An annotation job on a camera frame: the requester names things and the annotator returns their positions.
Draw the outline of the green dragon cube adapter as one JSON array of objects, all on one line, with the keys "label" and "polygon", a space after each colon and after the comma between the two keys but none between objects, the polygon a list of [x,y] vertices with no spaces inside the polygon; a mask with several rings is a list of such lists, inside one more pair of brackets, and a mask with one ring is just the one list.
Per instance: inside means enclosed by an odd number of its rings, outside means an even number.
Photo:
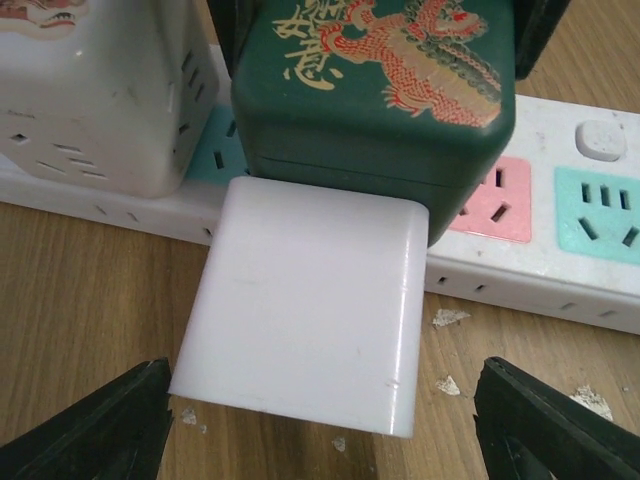
[{"label": "green dragon cube adapter", "polygon": [[514,5],[264,1],[232,106],[253,176],[418,202],[436,242],[514,130]]}]

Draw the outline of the white paper scrap pile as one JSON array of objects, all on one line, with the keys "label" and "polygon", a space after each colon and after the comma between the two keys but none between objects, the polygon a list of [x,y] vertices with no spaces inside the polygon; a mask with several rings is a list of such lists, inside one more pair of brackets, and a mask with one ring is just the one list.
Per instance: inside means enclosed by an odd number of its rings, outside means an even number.
[{"label": "white paper scrap pile", "polygon": [[480,477],[473,393],[501,356],[568,394],[590,393],[639,428],[636,336],[472,302],[430,297],[421,338],[415,435],[399,440],[178,401],[165,471],[180,479]]}]

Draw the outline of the white cube adapter red print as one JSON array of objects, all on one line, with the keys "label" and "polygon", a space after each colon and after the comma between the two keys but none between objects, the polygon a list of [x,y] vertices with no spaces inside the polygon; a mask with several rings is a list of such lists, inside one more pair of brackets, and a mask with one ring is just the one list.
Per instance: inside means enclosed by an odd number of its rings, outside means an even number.
[{"label": "white cube adapter red print", "polygon": [[192,1],[1,5],[1,153],[34,177],[166,196],[218,90]]}]

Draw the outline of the white plug adapter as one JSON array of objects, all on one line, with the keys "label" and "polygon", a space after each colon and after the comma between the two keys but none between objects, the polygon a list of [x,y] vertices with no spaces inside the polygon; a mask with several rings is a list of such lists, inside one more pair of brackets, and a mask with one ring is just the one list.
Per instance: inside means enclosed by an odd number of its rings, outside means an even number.
[{"label": "white plug adapter", "polygon": [[428,227],[407,200],[234,179],[171,394],[410,437]]}]

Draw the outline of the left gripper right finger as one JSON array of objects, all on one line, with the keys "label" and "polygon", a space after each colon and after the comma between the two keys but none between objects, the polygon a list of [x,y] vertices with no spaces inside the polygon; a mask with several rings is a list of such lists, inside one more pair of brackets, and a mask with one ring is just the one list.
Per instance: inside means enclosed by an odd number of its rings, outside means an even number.
[{"label": "left gripper right finger", "polygon": [[491,479],[637,479],[639,437],[500,357],[484,361],[474,404]]}]

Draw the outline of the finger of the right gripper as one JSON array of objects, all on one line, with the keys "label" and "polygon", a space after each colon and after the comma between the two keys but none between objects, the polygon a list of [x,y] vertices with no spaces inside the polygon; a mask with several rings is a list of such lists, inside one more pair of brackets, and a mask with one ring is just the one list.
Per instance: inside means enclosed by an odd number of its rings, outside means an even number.
[{"label": "finger of the right gripper", "polygon": [[260,9],[259,0],[206,1],[229,77],[234,76],[252,23]]},{"label": "finger of the right gripper", "polygon": [[544,51],[568,7],[568,0],[515,0],[515,78],[525,79]]}]

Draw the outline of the white power strip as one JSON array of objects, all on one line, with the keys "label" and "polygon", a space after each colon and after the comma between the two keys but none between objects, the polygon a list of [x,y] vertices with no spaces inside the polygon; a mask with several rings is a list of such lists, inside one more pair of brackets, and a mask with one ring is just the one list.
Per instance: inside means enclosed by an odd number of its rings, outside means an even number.
[{"label": "white power strip", "polygon": [[[187,178],[159,199],[34,177],[1,153],[6,203],[212,246],[230,183],[245,174],[232,116],[217,106]],[[637,333],[639,118],[517,100],[507,154],[460,225],[429,239],[424,289]]]}]

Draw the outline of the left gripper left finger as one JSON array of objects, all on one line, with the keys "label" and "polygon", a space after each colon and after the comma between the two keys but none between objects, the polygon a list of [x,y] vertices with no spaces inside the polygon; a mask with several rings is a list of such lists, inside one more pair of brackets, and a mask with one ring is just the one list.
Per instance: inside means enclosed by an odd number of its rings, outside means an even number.
[{"label": "left gripper left finger", "polygon": [[166,358],[146,361],[1,447],[3,479],[155,479],[173,423]]}]

